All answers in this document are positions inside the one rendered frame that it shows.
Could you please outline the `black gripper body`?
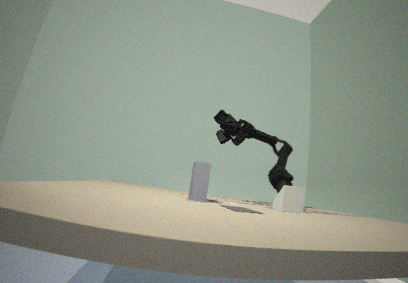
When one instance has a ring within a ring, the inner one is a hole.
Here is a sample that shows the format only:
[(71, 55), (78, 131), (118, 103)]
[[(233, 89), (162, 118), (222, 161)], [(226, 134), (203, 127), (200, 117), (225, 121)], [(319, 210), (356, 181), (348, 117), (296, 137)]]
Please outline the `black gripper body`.
[[(215, 116), (214, 116), (214, 120), (220, 124), (221, 122), (223, 122), (226, 118), (228, 117), (227, 113), (224, 110), (220, 110)], [(230, 123), (234, 123), (233, 120), (231, 120)], [(246, 139), (246, 135), (241, 131), (242, 128), (240, 127), (240, 125), (237, 124), (237, 122), (234, 123), (235, 126), (237, 127), (229, 136), (236, 136), (234, 139), (232, 139), (232, 142), (234, 143), (234, 145), (238, 146), (240, 145), (245, 139)]]

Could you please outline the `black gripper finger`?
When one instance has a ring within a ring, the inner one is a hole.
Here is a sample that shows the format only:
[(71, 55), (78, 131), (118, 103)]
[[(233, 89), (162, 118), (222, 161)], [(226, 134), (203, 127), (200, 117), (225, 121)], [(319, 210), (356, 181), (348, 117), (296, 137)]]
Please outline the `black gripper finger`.
[[(230, 123), (231, 122), (231, 120), (230, 120), (230, 118), (229, 117), (227, 117), (223, 122), (221, 122), (221, 123)], [(221, 123), (220, 123), (220, 127), (221, 127), (221, 129), (223, 130), (224, 128), (221, 126)]]
[(225, 129), (227, 136), (229, 136), (237, 128), (234, 123), (221, 123), (221, 126)]

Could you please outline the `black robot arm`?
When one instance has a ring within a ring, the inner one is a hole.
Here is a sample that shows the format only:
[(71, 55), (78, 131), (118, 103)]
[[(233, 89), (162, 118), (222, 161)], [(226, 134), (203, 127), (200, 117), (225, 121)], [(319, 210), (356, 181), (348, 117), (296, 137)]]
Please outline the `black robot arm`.
[[(277, 163), (272, 167), (271, 171), (269, 172), (268, 180), (270, 184), (272, 184), (274, 189), (277, 189), (278, 191), (277, 194), (284, 185), (292, 186), (292, 181), (294, 180), (294, 177), (286, 171), (288, 157), (293, 150), (292, 147), (286, 141), (279, 140), (278, 137), (276, 136), (273, 137), (269, 134), (256, 130), (254, 125), (245, 120), (240, 119), (239, 121), (236, 121), (231, 116), (231, 114), (227, 115), (230, 118), (230, 120), (233, 120), (234, 123), (237, 122), (237, 124), (240, 125), (240, 127), (242, 128), (241, 131), (246, 135), (246, 138), (248, 139), (255, 138), (256, 140), (269, 144), (273, 148), (274, 153), (278, 156), (278, 160)], [(241, 126), (242, 124), (243, 126)], [(233, 139), (233, 137), (227, 136), (225, 130), (222, 129), (217, 131), (216, 136), (220, 144), (224, 144), (228, 142), (230, 139), (231, 140)], [(284, 144), (284, 146), (278, 152), (275, 146), (277, 142)]]

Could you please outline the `grey open bin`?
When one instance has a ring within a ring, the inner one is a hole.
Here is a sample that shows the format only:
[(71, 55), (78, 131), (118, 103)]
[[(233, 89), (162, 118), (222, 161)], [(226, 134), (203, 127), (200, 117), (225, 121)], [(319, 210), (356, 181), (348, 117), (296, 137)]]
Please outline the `grey open bin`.
[(188, 199), (206, 203), (211, 163), (196, 161), (193, 163)]

